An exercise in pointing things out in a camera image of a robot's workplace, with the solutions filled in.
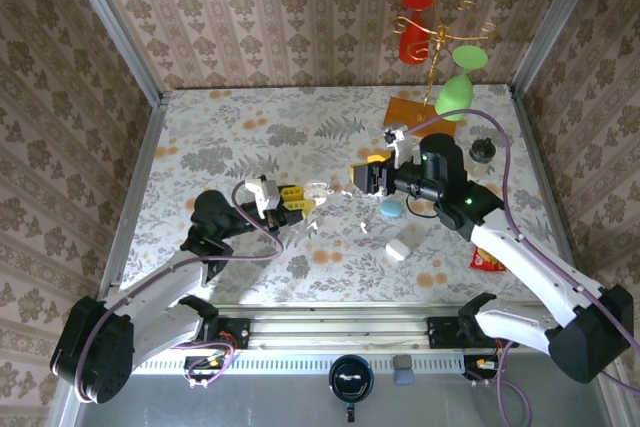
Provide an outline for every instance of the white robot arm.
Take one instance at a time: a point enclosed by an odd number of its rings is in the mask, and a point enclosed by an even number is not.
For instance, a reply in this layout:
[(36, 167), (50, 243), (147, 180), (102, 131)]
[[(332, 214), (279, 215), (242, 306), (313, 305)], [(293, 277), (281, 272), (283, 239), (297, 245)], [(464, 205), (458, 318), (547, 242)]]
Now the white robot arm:
[(256, 200), (240, 208), (253, 222), (231, 207), (222, 193), (203, 192), (196, 199), (187, 240), (171, 259), (126, 290), (101, 301), (84, 297), (76, 302), (50, 366), (76, 386), (79, 398), (110, 400), (137, 366), (177, 344), (215, 342), (224, 333), (246, 348), (248, 319), (221, 318), (214, 306), (187, 294), (225, 267), (233, 253), (225, 239), (256, 226), (273, 232), (295, 224), (315, 203), (304, 199), (299, 186), (278, 187), (264, 177), (245, 184)]
[[(633, 298), (623, 287), (605, 289), (538, 242), (525, 242), (513, 232), (502, 200), (467, 179), (462, 150), (452, 137), (424, 137), (420, 141), (420, 164), (408, 160), (398, 167), (396, 153), (402, 149), (397, 143), (402, 138), (404, 134), (398, 135), (397, 129), (387, 131), (385, 140), (395, 151), (353, 165), (352, 182), (367, 194), (400, 191), (434, 202), (443, 225), (502, 262), (548, 309), (541, 315), (537, 310), (510, 307), (495, 295), (484, 293), (460, 309), (460, 336), (470, 339), (470, 344), (500, 338), (534, 348), (583, 383), (591, 381), (629, 347), (622, 334), (583, 295), (597, 299), (633, 335)], [(525, 245), (527, 242), (553, 265), (541, 260), (531, 246)], [(566, 275), (559, 275), (558, 270)]]

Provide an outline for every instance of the white eraser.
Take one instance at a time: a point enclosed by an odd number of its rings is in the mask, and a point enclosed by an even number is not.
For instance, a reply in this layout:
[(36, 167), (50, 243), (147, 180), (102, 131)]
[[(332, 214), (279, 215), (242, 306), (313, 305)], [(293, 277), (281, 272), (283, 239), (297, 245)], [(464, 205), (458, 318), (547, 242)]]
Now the white eraser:
[(387, 242), (387, 254), (389, 254), (393, 260), (398, 262), (403, 261), (409, 255), (411, 255), (411, 249), (408, 245), (404, 244), (400, 239), (391, 239)]

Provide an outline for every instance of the grey block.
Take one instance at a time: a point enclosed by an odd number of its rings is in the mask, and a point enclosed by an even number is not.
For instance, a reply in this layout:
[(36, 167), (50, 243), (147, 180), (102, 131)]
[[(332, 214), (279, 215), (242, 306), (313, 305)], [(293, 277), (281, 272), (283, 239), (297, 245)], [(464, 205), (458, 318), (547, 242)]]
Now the grey block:
[(393, 358), (393, 368), (398, 369), (411, 369), (413, 367), (413, 360), (410, 355), (396, 355)]

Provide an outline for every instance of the green cup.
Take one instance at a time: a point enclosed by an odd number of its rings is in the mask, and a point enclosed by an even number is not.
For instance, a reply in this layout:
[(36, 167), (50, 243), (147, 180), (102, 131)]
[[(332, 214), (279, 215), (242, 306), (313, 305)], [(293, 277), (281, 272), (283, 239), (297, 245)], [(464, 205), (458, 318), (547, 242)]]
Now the green cup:
[[(435, 110), (438, 115), (452, 110), (468, 109), (473, 100), (473, 85), (467, 77), (470, 70), (481, 69), (489, 61), (487, 53), (475, 45), (461, 45), (453, 51), (453, 60), (462, 67), (462, 73), (451, 77), (442, 87), (436, 100)], [(446, 120), (462, 120), (463, 114), (451, 115)]]

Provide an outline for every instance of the floral tablecloth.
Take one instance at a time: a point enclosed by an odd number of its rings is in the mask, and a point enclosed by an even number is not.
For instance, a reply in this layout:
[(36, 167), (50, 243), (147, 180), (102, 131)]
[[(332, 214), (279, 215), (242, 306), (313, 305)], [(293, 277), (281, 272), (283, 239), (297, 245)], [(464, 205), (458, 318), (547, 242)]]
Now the floral tablecloth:
[[(392, 96), (420, 100), (415, 87), (326, 87), (197, 90), (174, 93), (151, 169), (123, 285), (151, 272), (182, 243), (199, 193), (229, 195), (246, 177), (265, 174), (279, 183), (320, 180), (337, 192), (348, 187), (349, 165), (384, 149), (382, 121)], [(556, 250), (547, 213), (507, 88), (476, 86), (473, 107), (495, 116), (513, 148), (510, 182), (515, 216), (531, 235)], [(498, 148), (482, 183), (499, 193), (504, 141), (482, 120), (468, 117), (456, 132), (467, 150), (490, 137)], [(247, 201), (246, 195), (241, 200)], [(510, 273), (469, 267), (473, 246), (441, 226), (405, 212), (389, 220), (379, 199), (341, 193), (312, 216), (284, 228), (285, 253), (271, 262), (229, 263), (213, 285), (197, 294), (221, 303), (395, 301), (463, 303), (480, 292), (526, 301), (533, 294)], [(412, 203), (428, 211), (426, 203)], [(360, 220), (371, 230), (365, 234)], [(316, 221), (318, 229), (310, 227)], [(385, 253), (395, 235), (415, 251), (404, 262)], [(264, 235), (232, 239), (237, 254), (272, 251)]]

